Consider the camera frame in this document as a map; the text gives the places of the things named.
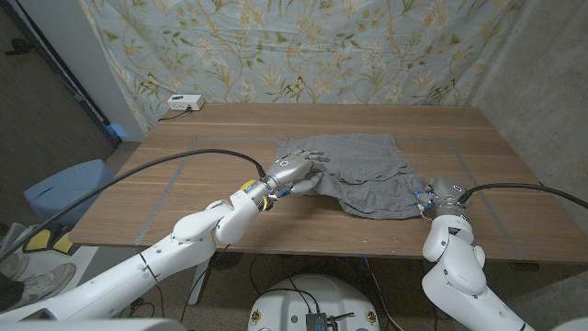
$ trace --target wire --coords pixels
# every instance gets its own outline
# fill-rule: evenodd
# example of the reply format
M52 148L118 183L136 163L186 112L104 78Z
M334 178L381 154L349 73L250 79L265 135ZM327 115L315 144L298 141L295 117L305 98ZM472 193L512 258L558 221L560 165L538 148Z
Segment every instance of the wire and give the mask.
M165 312L164 312L164 293L162 292L162 289L159 287L159 285L155 285L155 289L157 289L159 291L159 299L162 302L162 318L165 318Z
M284 268L284 258L282 258L282 273L284 274L284 277L286 277L286 269ZM304 303L306 303L306 306L309 308L309 314L312 314L311 306L309 305L309 302L306 301L306 298L304 297L304 295L302 295L302 293L298 290L296 285L294 285L294 281L292 280L292 277L288 276L288 279L290 280L290 284L292 284L292 287L294 288L294 290L298 291L298 294L300 294L300 297L302 298L302 300L304 300Z
M192 285L192 288L190 289L190 292L187 294L187 298L186 298L186 303L184 303L184 310L182 310L182 317L180 317L180 323L182 323L184 321L184 315L186 314L186 308L187 308L187 302L190 300L190 295L192 294L192 291L196 288L196 285L198 285L198 282L202 279L202 277L204 277L204 275L207 274L207 272L209 272L209 270L212 268L212 266L214 266L215 263L217 263L217 261L219 260L219 258L221 257L222 253L224 253L227 248L229 248L231 244L228 244L224 247L224 249L222 249L219 254L212 260L212 262L209 263L209 266L206 267L206 269L204 270L204 272L202 272L202 274L200 275L200 277L198 277L196 279L196 281L194 282L194 285Z
M424 212L423 212L423 211L421 211L421 216L423 216L423 218L424 218L425 220L429 221L429 222L432 222L432 221L433 221L433 220L431 220L430 218L428 218L428 217L424 216Z
M155 305L151 302L142 302L130 309L129 318L133 317L133 315L139 310L139 308L143 307L144 305L148 305L151 307L151 317L153 317L155 315Z
M434 331L437 331L437 324L439 323L439 312L437 311L437 307L434 308L435 310L435 326Z
M319 314L321 312L321 308L319 307L319 303L316 301L316 299L314 299L314 297L310 293L308 293L306 291L302 291L302 290L297 289L296 288L296 285L294 285L294 282L292 281L291 278L289 278L289 279L290 279L290 283L294 287L294 290L292 290L292 289L281 289L280 288L280 289L267 290L267 291L265 291L263 293L260 292L259 289L257 289L257 286L255 285L254 275L253 275L254 263L257 260L257 258L260 257L260 256L261 256L261 254L257 254L254 257L254 259L251 261L251 264L249 264L249 280L251 281L251 285L253 285L254 290L257 293L257 295L262 296L262 295L264 295L264 294L266 294L268 292L271 292L271 291L296 291L298 294L300 294L300 296L302 297L302 300L304 300L304 302L306 303L306 306L309 308L309 314L311 314L312 313L311 306L306 301L306 298L304 298L304 296L302 295L302 293L304 293L304 294L310 296L312 298L312 300L314 301L314 304L316 305L316 313ZM284 272L284 260L282 260L282 272Z
M201 150L196 150L196 151L188 151L188 152L164 156L162 158L159 158L157 160L153 160L153 161L148 162L146 164L139 165L136 168L133 168L133 169L127 171L126 173L111 179L110 181L103 184L102 186L100 186L98 188L94 188L90 192L84 194L84 196L82 196L82 198L70 203L67 207L58 211L56 214L51 216L49 219L47 219L46 221L44 221L43 223L41 223L37 227L35 227L27 235L25 235L24 237L17 240L14 244L12 244L12 246L10 246L10 248L8 248L4 253L2 253L2 255L0 255L0 262L3 262L7 257L9 257L12 253L14 253L19 247L21 247L26 241L28 241L30 238L32 238L33 236L35 236L36 234L41 232L43 229L46 229L49 225L51 225L52 223L57 221L65 213L67 213L68 211L71 211L72 209L77 207L79 204L84 203L85 201L94 197L96 194L102 192L103 190L120 182L122 179L125 179L126 177L129 177L131 175L134 175L134 174L136 174L136 173L138 173L148 167L156 166L156 165L159 165L163 162L176 160L178 158L182 158L182 157L186 157L186 156L190 156L190 155L196 155L196 154L226 154L226 155L241 157L242 159L245 159L255 165L255 167L257 168L257 173L259 174L260 177L266 176L266 171L264 171L264 168L257 161L255 161L253 158L251 158L245 154L241 154L241 153L237 153L237 152L233 152L233 151L210 148L210 149L201 149Z
M367 269L369 270L369 273L371 273L371 278L374 280L374 283L376 283L376 288L378 288L379 299L382 301L382 305L384 306L384 312L386 312L388 319L390 319L390 321L392 322L392 325L394 325L394 327L396 327L399 331L404 331L404 329L402 329L401 326L398 325L398 323L396 323L396 321L394 321L392 316L390 316L390 313L388 312L388 307L386 307L386 302L384 301L384 297L382 295L382 290L379 287L378 280L376 280L376 275L374 275L374 271L369 266L369 261L368 261L367 257L366 257L366 265L367 265Z
M180 116L182 116L182 115L184 115L184 114L186 114L186 113L188 113L188 112L192 112L192 111L194 111L194 109L192 109L191 107L188 107L188 108L186 108L186 110L184 110L184 111L182 111L181 113L179 113L179 114L177 114L177 115L173 116L172 118L168 118L168 119L158 119L158 120L157 120L157 122L159 123L159 122L160 122L160 121L162 121L162 120L174 120L174 119L177 119L178 117L180 117Z
M286 288L284 288L284 289L282 289L282 288L279 288L279 289L271 289L271 290L267 290L267 291L265 291L265 292L261 293L261 295L264 295L264 294L266 294L266 293L270 293L270 292L272 292L272 291L294 291L294 292L298 292L298 293L304 293L304 294L306 294L306 295L310 296L310 297L311 297L311 299L314 301L314 305L316 305L316 314L320 314L320 313L321 313L321 308L319 307L319 302L317 302L317 301L316 301L316 299L314 299L314 297L312 296L312 294L310 294L310 293L308 293L308 292L306 292L306 291L303 291L303 290L293 290L293 289L286 289Z
M254 259L251 261L251 264L249 264L249 280L251 281L251 285L254 286L254 290L257 293L257 295L261 295L261 292L257 289L257 286L255 286L253 268L254 268L254 263L259 256L261 256L261 254L257 254L254 257Z
M494 184L479 185L475 188L470 188L470 189L466 190L466 193L464 193L461 197L459 197L458 202L465 203L475 191L479 191L479 190L486 189L486 188L527 188L527 189L540 190L540 191L544 191L544 192L558 195L558 196L565 198L571 202L575 202L575 203L581 205L585 209L588 209L588 202L581 200L580 198L574 197L574 196L572 196L572 194L568 194L564 191L560 191L560 190L554 189L554 188L547 188L547 187L540 186L540 185L524 184L524 183L494 183Z

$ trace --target white wall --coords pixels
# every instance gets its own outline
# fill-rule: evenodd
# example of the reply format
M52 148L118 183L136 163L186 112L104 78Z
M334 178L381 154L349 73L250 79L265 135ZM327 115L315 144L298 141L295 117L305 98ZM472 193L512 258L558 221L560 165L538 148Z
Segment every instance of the white wall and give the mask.
M20 4L62 57L123 141L145 136L107 64L84 11L74 0L20 0Z

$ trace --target blue chair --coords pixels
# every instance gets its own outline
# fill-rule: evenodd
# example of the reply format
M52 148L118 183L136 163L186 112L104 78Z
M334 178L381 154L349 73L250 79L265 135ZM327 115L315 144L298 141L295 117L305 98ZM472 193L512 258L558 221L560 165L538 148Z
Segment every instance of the blue chair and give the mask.
M53 216L84 194L97 188L114 177L102 160L92 160L71 166L24 192L30 208L43 220ZM69 211L56 223L74 226L90 209L98 195Z

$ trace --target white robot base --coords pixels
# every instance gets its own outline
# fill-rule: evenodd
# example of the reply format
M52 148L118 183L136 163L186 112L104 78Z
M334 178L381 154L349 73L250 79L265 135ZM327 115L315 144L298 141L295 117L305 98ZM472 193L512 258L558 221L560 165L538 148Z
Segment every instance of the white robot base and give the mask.
M319 274L298 275L292 277L292 282L299 291L306 291L316 299L320 311L309 295L292 291L294 287L290 280L282 280L257 299L251 309L247 330L379 331L374 305L346 282ZM312 314L309 314L302 295L311 307Z

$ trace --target gray cloth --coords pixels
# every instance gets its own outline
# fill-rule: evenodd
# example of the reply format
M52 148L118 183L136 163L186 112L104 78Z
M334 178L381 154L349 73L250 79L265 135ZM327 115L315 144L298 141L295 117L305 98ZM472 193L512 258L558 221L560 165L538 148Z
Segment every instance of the gray cloth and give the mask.
M370 219L406 219L419 215L415 175L389 134L338 134L277 145L277 159L296 150L323 151L331 158L314 190L335 197L343 210Z

